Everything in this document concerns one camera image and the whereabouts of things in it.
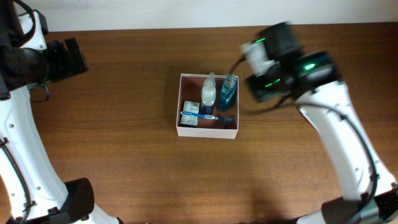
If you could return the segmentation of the teal mouthwash bottle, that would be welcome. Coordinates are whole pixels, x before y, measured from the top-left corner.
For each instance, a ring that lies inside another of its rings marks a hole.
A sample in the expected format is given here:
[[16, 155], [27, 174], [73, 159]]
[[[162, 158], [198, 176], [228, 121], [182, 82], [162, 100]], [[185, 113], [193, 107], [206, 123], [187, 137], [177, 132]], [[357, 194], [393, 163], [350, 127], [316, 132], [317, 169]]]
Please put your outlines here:
[[220, 93], [219, 110], [226, 111], [234, 103], [235, 92], [237, 89], [237, 77], [230, 73], [226, 76]]

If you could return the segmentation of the clear purple spray bottle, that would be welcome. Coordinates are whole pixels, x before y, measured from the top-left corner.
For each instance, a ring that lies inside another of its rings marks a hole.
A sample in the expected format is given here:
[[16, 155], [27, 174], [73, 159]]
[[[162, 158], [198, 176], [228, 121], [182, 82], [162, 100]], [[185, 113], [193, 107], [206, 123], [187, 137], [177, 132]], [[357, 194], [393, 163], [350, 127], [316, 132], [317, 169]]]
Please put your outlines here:
[[203, 82], [201, 89], [201, 110], [204, 114], [213, 114], [216, 101], [215, 73], [211, 72]]

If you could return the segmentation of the blue white toothbrush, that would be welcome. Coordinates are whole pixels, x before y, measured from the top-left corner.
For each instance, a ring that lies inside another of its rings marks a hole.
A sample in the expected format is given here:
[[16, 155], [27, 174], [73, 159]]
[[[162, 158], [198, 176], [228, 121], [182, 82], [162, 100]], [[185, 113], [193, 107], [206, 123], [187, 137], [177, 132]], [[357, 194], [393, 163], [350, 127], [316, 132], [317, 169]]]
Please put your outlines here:
[[218, 120], [218, 121], [223, 121], [226, 123], [233, 123], [235, 121], [234, 117], [217, 117], [217, 116], [213, 116], [210, 114], [198, 114], [198, 113], [192, 113], [192, 112], [188, 112], [188, 111], [181, 111], [180, 114], [186, 115], [186, 116], [195, 116], [198, 118], [204, 118], [204, 119], [210, 119], [210, 120]]

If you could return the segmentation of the green white soap box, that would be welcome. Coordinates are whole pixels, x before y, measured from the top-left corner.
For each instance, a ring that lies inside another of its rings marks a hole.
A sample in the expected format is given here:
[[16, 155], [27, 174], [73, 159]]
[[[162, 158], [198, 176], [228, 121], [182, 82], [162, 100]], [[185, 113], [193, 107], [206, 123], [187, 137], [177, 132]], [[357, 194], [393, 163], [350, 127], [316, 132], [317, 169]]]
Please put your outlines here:
[[[185, 101], [183, 105], [183, 111], [198, 114], [199, 112], [199, 103], [192, 101]], [[198, 118], [193, 115], [181, 115], [180, 119], [181, 126], [198, 126]]]

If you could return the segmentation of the white teal toothpaste tube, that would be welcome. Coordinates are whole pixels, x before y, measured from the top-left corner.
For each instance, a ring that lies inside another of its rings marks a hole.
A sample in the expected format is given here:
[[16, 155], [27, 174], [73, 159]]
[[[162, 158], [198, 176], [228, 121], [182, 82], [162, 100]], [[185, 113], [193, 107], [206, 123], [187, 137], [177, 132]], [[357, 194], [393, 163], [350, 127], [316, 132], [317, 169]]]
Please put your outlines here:
[[298, 110], [300, 111], [301, 115], [308, 121], [308, 123], [315, 129], [317, 129], [316, 124], [314, 123], [312, 117], [308, 114], [307, 110], [303, 107], [299, 107]]

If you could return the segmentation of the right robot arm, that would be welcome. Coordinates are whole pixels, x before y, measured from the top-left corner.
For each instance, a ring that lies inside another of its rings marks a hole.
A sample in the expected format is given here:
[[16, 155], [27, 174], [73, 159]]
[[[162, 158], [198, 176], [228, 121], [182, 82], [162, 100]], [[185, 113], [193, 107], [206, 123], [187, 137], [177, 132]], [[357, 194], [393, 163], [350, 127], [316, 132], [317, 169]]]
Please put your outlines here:
[[295, 107], [316, 129], [335, 168], [342, 195], [296, 223], [390, 223], [397, 218], [397, 180], [374, 150], [332, 56], [306, 54], [289, 24], [260, 31], [243, 44], [252, 69], [247, 83], [276, 109]]

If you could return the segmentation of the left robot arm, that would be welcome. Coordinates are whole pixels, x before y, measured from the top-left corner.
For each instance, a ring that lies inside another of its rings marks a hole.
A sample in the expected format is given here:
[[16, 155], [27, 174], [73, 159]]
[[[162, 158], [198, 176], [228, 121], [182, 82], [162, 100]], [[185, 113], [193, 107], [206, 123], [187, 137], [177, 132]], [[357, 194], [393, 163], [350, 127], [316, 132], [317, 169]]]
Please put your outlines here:
[[96, 203], [90, 181], [63, 182], [32, 114], [30, 91], [88, 71], [76, 39], [1, 46], [1, 178], [8, 223], [121, 223]]

